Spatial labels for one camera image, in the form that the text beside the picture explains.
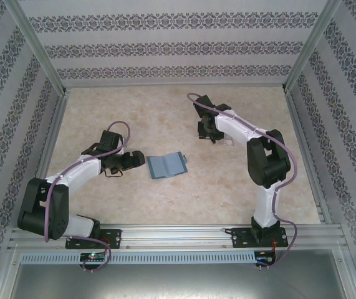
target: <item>floor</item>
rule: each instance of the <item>floor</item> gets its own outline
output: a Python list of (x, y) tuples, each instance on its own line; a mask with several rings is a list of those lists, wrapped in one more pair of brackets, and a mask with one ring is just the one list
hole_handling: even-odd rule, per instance
[[(281, 87), (73, 88), (48, 175), (74, 162), (115, 120), (125, 120), (132, 129), (126, 151), (140, 150), (145, 156), (181, 151), (188, 172), (152, 179), (146, 164), (121, 178), (97, 176), (70, 198), (70, 212), (109, 224), (250, 223), (257, 186), (247, 173), (246, 148), (199, 140), (199, 118), (188, 92), (207, 94), (216, 105), (226, 103), (260, 128), (280, 130), (296, 156), (299, 174), (282, 190), (278, 213), (298, 224), (319, 223)], [(126, 136), (123, 125), (112, 131)]]

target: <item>wall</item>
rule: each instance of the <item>wall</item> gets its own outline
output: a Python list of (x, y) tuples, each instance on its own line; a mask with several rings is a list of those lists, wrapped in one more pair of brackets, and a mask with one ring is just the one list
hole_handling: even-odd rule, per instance
[(341, 2), (291, 95), (356, 265), (356, 1)]
[(25, 0), (68, 87), (283, 83), (326, 0)]
[(0, 263), (25, 186), (38, 169), (57, 99), (0, 1)]

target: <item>cable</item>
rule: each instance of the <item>cable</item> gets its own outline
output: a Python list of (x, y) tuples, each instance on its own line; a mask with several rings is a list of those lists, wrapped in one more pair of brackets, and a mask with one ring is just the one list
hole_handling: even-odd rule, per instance
[(58, 181), (60, 181), (60, 179), (67, 174), (71, 169), (74, 169), (76, 166), (85, 163), (87, 161), (93, 160), (93, 159), (97, 159), (97, 158), (101, 158), (104, 156), (108, 156), (110, 154), (114, 154), (114, 153), (118, 153), (127, 143), (128, 140), (130, 138), (130, 127), (127, 123), (125, 123), (122, 120), (118, 120), (113, 122), (110, 126), (108, 126), (107, 131), (115, 124), (117, 123), (122, 123), (123, 125), (125, 125), (127, 127), (128, 130), (128, 136), (127, 138), (123, 141), (123, 143), (116, 149), (113, 149), (112, 151), (108, 151), (107, 153), (103, 153), (103, 154), (98, 154), (96, 156), (92, 156), (92, 157), (88, 157), (85, 159), (82, 159), (80, 161), (75, 162), (73, 165), (70, 165), (68, 168), (66, 168), (65, 170), (63, 170), (63, 172), (61, 172), (58, 177), (56, 177), (56, 179), (53, 181), (53, 183), (51, 184), (49, 191), (47, 192), (47, 196), (46, 196), (46, 207), (45, 207), (45, 232), (44, 232), (44, 236), (45, 236), (45, 242), (49, 241), (49, 211), (50, 211), (50, 205), (51, 205), (51, 197), (52, 197), (52, 192), (54, 189), (54, 186), (57, 184)]
[(292, 174), (292, 177), (287, 180), (286, 182), (282, 183), (281, 185), (279, 185), (278, 187), (276, 187), (275, 191), (274, 191), (274, 194), (273, 194), (273, 198), (272, 198), (272, 213), (273, 213), (273, 216), (281, 221), (281, 222), (284, 222), (284, 223), (288, 223), (290, 225), (293, 226), (294, 228), (294, 235), (293, 235), (293, 238), (289, 244), (289, 246), (287, 247), (286, 251), (284, 252), (284, 254), (282, 255), (282, 257), (276, 261), (273, 265), (271, 265), (270, 267), (274, 267), (276, 266), (277, 264), (279, 264), (285, 257), (286, 255), (289, 253), (291, 247), (294, 245), (294, 242), (296, 241), (297, 239), (297, 233), (298, 233), (298, 228), (297, 228), (297, 225), (290, 221), (290, 220), (286, 220), (286, 219), (283, 219), (283, 218), (280, 218), (277, 214), (276, 214), (276, 196), (277, 196), (277, 192), (278, 190), (282, 189), (283, 187), (287, 186), (288, 184), (292, 183), (293, 180), (295, 180), (295, 178), (297, 177), (297, 173), (298, 173), (298, 167), (297, 167), (297, 161), (296, 161), (296, 157), (294, 157), (294, 154), (291, 152), (291, 150), (289, 150), (283, 143), (281, 143), (279, 140), (265, 134), (264, 132), (261, 132), (259, 131), (255, 126), (252, 126), (252, 124), (248, 123), (247, 121), (243, 120), (242, 118), (238, 117), (237, 115), (232, 115), (232, 114), (229, 114), (229, 113), (226, 113), (224, 111), (220, 111), (218, 109), (215, 109), (215, 108), (211, 108), (209, 106), (206, 106), (204, 104), (201, 104), (201, 103), (198, 103), (196, 102), (196, 100), (192, 99), (190, 96), (196, 96), (196, 97), (201, 97), (201, 95), (198, 95), (197, 93), (193, 93), (193, 92), (190, 92), (187, 94), (187, 97), (189, 100), (191, 100), (195, 105), (198, 105), (200, 106), (201, 108), (204, 108), (204, 109), (207, 109), (207, 110), (211, 110), (211, 111), (214, 111), (214, 112), (217, 112), (219, 114), (222, 114), (222, 115), (225, 115), (225, 116), (228, 116), (234, 120), (237, 120), (238, 122), (240, 122), (242, 125), (244, 125), (245, 127), (249, 128), (250, 130), (252, 130), (253, 132), (257, 133), (257, 134), (260, 134), (261, 136), (271, 140), (272, 142), (274, 142), (275, 144), (279, 145), (282, 149), (284, 149), (284, 151), (286, 151), (286, 153), (289, 155), (291, 161), (292, 161), (292, 164), (293, 164), (293, 174)]
[(93, 238), (78, 237), (78, 236), (72, 236), (72, 237), (69, 237), (69, 238), (70, 239), (77, 239), (77, 240), (96, 242), (96, 243), (104, 245), (106, 250), (108, 250), (107, 260), (103, 264), (101, 264), (100, 266), (98, 266), (95, 269), (85, 268), (85, 264), (86, 264), (86, 262), (88, 262), (88, 260), (84, 260), (84, 262), (82, 264), (82, 268), (84, 269), (85, 272), (86, 271), (90, 271), (91, 273), (93, 273), (93, 272), (99, 271), (99, 270), (103, 269), (111, 261), (111, 247), (106, 242), (103, 242), (103, 241), (97, 240), (97, 239), (93, 239)]

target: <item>metal sheet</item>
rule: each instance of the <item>metal sheet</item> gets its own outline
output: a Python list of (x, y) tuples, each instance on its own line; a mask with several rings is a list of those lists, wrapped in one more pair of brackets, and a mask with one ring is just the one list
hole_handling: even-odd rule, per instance
[(331, 250), (291, 252), (279, 267), (21, 265), (12, 298), (345, 298)]

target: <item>vented metal panel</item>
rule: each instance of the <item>vented metal panel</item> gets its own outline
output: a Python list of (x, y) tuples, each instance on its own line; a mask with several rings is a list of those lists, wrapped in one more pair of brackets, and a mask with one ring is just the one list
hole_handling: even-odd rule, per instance
[[(69, 265), (79, 262), (80, 253), (26, 253), (23, 265)], [(199, 263), (254, 263), (253, 251), (231, 252), (113, 252), (110, 263), (114, 265), (158, 265)]]

